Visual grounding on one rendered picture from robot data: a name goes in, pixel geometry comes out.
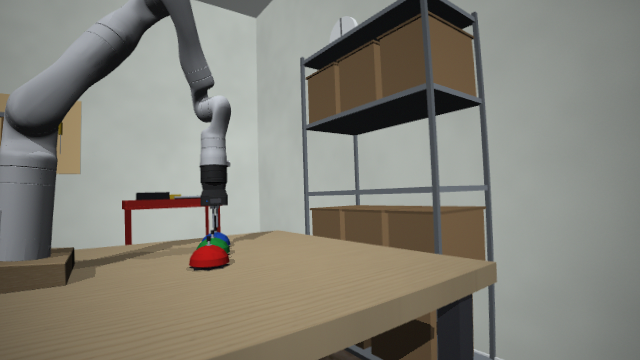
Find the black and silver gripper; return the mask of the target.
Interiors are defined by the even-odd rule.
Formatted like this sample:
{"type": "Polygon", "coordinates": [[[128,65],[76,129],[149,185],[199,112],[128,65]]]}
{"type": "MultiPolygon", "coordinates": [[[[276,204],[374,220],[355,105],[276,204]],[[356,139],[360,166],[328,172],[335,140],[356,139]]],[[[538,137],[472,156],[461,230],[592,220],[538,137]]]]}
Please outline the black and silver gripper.
{"type": "Polygon", "coordinates": [[[227,183],[227,167],[230,167],[230,161],[227,160],[226,149],[218,147],[202,148],[199,167],[203,189],[200,197],[201,206],[210,206],[210,209],[214,208],[212,209],[213,228],[219,227],[218,209],[220,205],[228,205],[228,195],[225,187],[227,183]],[[216,215],[215,208],[218,208],[216,209],[216,215]]]}

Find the green bell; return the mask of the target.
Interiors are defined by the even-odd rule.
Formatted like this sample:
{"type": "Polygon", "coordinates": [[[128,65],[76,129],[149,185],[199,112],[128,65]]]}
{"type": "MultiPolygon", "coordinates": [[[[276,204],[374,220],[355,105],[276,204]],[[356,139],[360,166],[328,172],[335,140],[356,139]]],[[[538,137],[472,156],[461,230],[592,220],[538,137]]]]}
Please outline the green bell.
{"type": "MultiPolygon", "coordinates": [[[[208,244],[208,242],[207,242],[207,239],[206,239],[206,240],[204,240],[203,242],[201,242],[199,244],[197,249],[199,249],[200,247],[203,247],[203,246],[205,246],[207,244],[208,244]]],[[[224,249],[226,253],[230,252],[229,246],[224,240],[214,237],[214,230],[211,230],[211,244],[215,245],[215,246],[219,246],[220,248],[224,249]]]]}

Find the red dome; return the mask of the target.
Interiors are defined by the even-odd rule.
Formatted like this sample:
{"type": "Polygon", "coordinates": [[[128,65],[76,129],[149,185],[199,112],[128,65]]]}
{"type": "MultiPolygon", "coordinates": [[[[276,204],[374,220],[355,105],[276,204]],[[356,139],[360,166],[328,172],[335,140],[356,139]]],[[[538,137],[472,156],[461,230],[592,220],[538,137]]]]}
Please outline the red dome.
{"type": "Polygon", "coordinates": [[[219,246],[210,244],[211,236],[207,236],[208,244],[200,247],[190,257],[189,266],[197,270],[210,271],[214,269],[223,269],[224,266],[228,266],[229,257],[224,249],[219,246]]]}

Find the blue bell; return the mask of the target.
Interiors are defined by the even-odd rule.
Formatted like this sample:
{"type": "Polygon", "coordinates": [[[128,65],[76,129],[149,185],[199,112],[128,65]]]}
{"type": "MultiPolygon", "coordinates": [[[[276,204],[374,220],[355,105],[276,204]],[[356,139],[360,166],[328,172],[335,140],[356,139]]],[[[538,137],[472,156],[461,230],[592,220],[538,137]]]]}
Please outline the blue bell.
{"type": "MultiPolygon", "coordinates": [[[[214,228],[214,237],[220,238],[220,239],[224,240],[228,245],[230,245],[230,240],[228,239],[228,237],[226,235],[224,235],[223,233],[219,233],[219,232],[216,232],[216,231],[217,231],[217,227],[214,228]]],[[[207,236],[211,236],[211,234],[208,234],[207,236]]],[[[207,239],[207,236],[205,236],[203,238],[202,242],[207,239]]]]}

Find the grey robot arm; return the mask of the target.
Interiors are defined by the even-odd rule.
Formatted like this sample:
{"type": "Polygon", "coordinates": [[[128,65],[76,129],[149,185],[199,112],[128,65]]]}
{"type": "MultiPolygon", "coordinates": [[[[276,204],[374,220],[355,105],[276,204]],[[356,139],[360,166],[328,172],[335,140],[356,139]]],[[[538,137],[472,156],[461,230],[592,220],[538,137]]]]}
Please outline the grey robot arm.
{"type": "Polygon", "coordinates": [[[167,16],[177,32],[195,114],[211,122],[201,132],[201,149],[226,149],[231,106],[224,96],[208,98],[205,91],[214,86],[214,79],[190,0],[129,0],[92,25],[7,100],[0,146],[0,261],[51,256],[59,125],[81,95],[115,70],[146,30],[167,16]]]}

